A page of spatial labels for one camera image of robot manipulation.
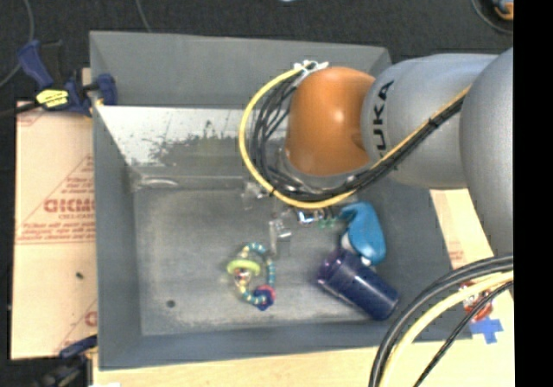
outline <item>kuka logo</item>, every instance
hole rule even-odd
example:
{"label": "kuka logo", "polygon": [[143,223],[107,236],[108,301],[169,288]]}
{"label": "kuka logo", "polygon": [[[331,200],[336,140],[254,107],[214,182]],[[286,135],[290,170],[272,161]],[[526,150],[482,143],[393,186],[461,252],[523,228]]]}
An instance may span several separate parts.
{"label": "kuka logo", "polygon": [[384,86],[380,88],[380,91],[378,91],[378,98],[380,100],[374,105],[373,111],[374,111],[374,119],[372,120],[372,134],[375,138],[375,142],[377,144],[377,149],[380,152],[380,156],[384,155],[384,152],[387,149],[386,145],[386,139],[384,136],[384,118],[383,113],[386,106],[386,99],[388,94],[388,89],[390,89],[390,86],[393,84],[394,80],[392,80],[389,83],[386,83]]}

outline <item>yellow cable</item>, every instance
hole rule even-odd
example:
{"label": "yellow cable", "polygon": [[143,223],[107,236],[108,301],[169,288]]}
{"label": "yellow cable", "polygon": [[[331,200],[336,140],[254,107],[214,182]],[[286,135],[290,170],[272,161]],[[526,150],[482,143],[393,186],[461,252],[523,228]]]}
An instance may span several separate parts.
{"label": "yellow cable", "polygon": [[[268,91],[270,91],[273,87],[278,85],[280,82],[285,81],[286,79],[292,77],[293,75],[296,75],[300,71],[304,70],[304,68],[308,65],[308,63],[305,63],[302,66],[295,67],[293,69],[290,69],[289,71],[280,74],[279,76],[275,77],[273,80],[271,80],[269,83],[267,83],[265,86],[263,86],[259,91],[256,92],[256,94],[252,97],[250,100],[250,103],[246,106],[244,110],[244,114],[242,116],[242,120],[240,121],[240,126],[238,129],[238,147],[240,150],[240,155],[242,156],[242,161],[244,162],[244,165],[247,167],[247,169],[250,171],[251,176],[270,194],[275,195],[280,201],[294,207],[298,207],[301,209],[322,209],[323,207],[332,206],[335,204],[340,203],[341,201],[345,200],[347,197],[355,193],[355,190],[340,193],[338,195],[335,195],[332,198],[328,198],[326,200],[320,200],[320,201],[299,201],[294,200],[280,192],[278,192],[256,169],[256,167],[251,162],[250,157],[248,156],[248,150],[245,146],[245,133],[246,133],[246,127],[248,123],[248,118],[250,117],[253,109],[255,108],[257,102],[265,95]],[[462,92],[460,92],[455,98],[453,98],[451,101],[446,103],[439,111],[435,112],[434,116],[439,115],[444,109],[446,109],[448,106],[453,104],[455,101],[459,100],[460,98],[467,95],[468,90],[470,89],[470,86],[464,89]],[[397,144],[390,152],[388,152],[386,155],[384,155],[380,160],[378,160],[375,164],[371,166],[371,168],[368,169],[368,172],[371,172],[376,167],[378,167],[382,162],[386,161],[390,156],[395,154],[399,149],[401,149],[413,136],[416,135],[418,131],[420,131],[427,122],[422,123],[418,128],[413,130],[404,140],[402,140],[400,143]]]}
{"label": "yellow cable", "polygon": [[246,127],[248,123],[248,118],[255,108],[255,105],[257,102],[263,97],[264,94],[266,94],[268,91],[270,91],[273,87],[278,85],[280,82],[285,81],[286,79],[292,77],[293,75],[296,75],[300,71],[304,69],[306,65],[303,65],[301,67],[295,67],[294,69],[290,69],[289,71],[280,74],[278,77],[275,77],[273,80],[271,80],[269,83],[267,83],[265,86],[263,86],[259,91],[256,92],[256,94],[252,97],[250,100],[250,103],[245,107],[244,115],[242,116],[242,120],[240,121],[240,126],[238,129],[238,148],[240,150],[240,154],[242,156],[242,160],[244,161],[244,165],[248,168],[250,171],[251,176],[255,178],[255,180],[263,186],[270,194],[275,195],[279,200],[283,201],[284,203],[299,207],[301,209],[321,209],[323,207],[332,206],[335,204],[338,204],[339,202],[345,200],[348,196],[353,194],[354,191],[341,193],[339,195],[334,196],[333,198],[329,198],[327,200],[322,201],[316,201],[316,202],[308,202],[308,201],[299,201],[294,200],[290,197],[287,197],[286,195],[283,195],[282,193],[278,192],[255,168],[253,163],[251,162],[250,157],[248,156],[248,150],[245,146],[245,132]]}
{"label": "yellow cable", "polygon": [[404,350],[409,344],[411,344],[415,338],[427,327],[427,325],[435,320],[446,310],[453,307],[455,304],[463,302],[472,295],[476,295],[485,290],[499,286],[506,282],[513,280],[513,272],[501,273],[495,276],[490,276],[486,280],[477,282],[476,284],[469,286],[466,289],[449,296],[443,301],[438,302],[427,312],[425,312],[407,331],[407,333],[401,338],[397,345],[393,348],[388,363],[385,366],[382,379],[378,384],[379,387],[385,387],[390,382],[391,373],[393,372],[394,365],[401,357]]}

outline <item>beaded toy ring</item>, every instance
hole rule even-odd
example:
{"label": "beaded toy ring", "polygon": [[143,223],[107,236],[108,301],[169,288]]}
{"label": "beaded toy ring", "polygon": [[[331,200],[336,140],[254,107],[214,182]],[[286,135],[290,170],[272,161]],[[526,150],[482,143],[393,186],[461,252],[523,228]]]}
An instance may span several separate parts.
{"label": "beaded toy ring", "polygon": [[[257,253],[263,260],[266,272],[266,282],[257,286],[253,292],[249,290],[251,275],[261,273],[261,266],[257,261],[249,258],[250,252]],[[265,310],[275,302],[275,264],[267,256],[267,250],[260,243],[251,242],[244,246],[236,259],[227,266],[226,271],[234,276],[234,283],[242,295],[242,299],[259,310]]]}

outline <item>black carpet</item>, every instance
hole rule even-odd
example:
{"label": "black carpet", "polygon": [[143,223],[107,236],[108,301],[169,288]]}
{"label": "black carpet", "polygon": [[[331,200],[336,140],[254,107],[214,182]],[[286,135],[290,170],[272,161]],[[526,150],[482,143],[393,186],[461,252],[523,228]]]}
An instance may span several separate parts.
{"label": "black carpet", "polygon": [[[141,0],[155,32],[377,45],[393,62],[446,52],[499,54],[513,45],[512,23],[483,0]],[[29,0],[32,35],[61,41],[64,73],[88,64],[91,29],[144,31],[135,0]],[[16,66],[16,50],[29,38],[23,0],[0,0],[0,85]],[[0,111],[32,97],[35,83],[21,70],[0,86]],[[14,124],[0,120],[0,386],[29,385],[53,360],[9,361],[10,273],[14,217]]]}

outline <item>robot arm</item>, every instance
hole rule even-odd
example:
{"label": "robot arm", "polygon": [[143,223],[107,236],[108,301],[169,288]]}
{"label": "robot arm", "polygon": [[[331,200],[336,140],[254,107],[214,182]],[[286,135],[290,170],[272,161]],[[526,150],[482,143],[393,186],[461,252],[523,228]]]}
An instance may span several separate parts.
{"label": "robot arm", "polygon": [[303,208],[340,204],[388,173],[411,186],[467,187],[494,252],[512,252],[512,64],[510,49],[407,60],[376,79],[316,68],[267,98],[265,110],[280,110],[279,97],[291,96],[286,137],[268,167],[264,134],[274,128],[264,128],[276,118],[265,112],[252,163],[271,194]]}

